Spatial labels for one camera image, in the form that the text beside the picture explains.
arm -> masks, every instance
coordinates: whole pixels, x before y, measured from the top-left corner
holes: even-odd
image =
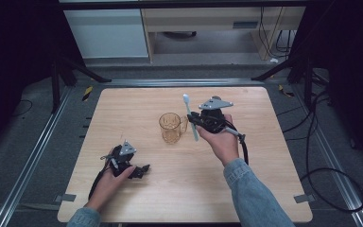
[[[118,177],[114,177],[110,170],[105,171],[96,185],[93,196],[83,208],[76,211],[67,227],[98,227],[101,222],[99,213],[134,169],[135,166],[129,167]]]
[[[225,114],[225,118],[233,123],[230,115]],[[201,127],[197,131],[225,166],[223,174],[242,226],[294,226],[270,190],[239,158],[236,136],[226,131],[212,134]]]

metal bracket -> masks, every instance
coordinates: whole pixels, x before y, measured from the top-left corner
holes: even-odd
[[[232,102],[222,101],[220,99],[211,97],[208,101],[199,105],[199,108],[202,110],[210,111],[210,110],[216,110],[216,109],[220,109],[220,108],[224,108],[224,107],[231,107],[231,106],[233,106]]]
[[[123,143],[122,149],[119,152],[119,155],[128,155],[135,153],[137,149],[135,149],[127,140],[125,140],[125,143]]]
[[[55,202],[61,202],[61,201],[75,201],[76,195],[71,194],[63,194],[63,195],[57,195],[54,199]]]
[[[315,197],[314,195],[300,195],[300,196],[295,196],[294,200],[296,201],[296,203],[302,203],[305,201],[311,202],[311,201],[315,201]]]

cup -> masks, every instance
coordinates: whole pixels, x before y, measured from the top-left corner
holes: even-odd
[[[187,116],[179,117],[175,113],[165,113],[159,118],[161,133],[168,144],[178,142],[182,134],[187,130]]]

white cabinet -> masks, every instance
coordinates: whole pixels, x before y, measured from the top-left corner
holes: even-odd
[[[104,2],[104,0],[60,1]],[[66,10],[64,14],[86,62],[99,59],[148,57],[139,9]]]

metal rod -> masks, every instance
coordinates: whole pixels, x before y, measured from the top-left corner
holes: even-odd
[[[112,82],[99,83],[116,87],[208,87],[263,85],[262,81],[250,79],[113,79]]]
[[[57,71],[56,61],[52,62],[51,65],[51,77],[52,77],[52,99],[53,99],[53,106],[52,106],[52,114],[58,109],[61,104],[61,91],[59,85],[59,75]]]
[[[83,66],[75,63],[74,61],[72,61],[72,60],[70,60],[68,58],[60,57],[60,61],[62,61],[63,63],[77,69],[81,73],[83,73],[83,74],[87,75],[88,77],[96,80],[97,82],[111,82],[110,79],[104,79],[101,76],[94,73],[93,71],[91,71],[91,70],[87,69],[86,67],[83,67]]]

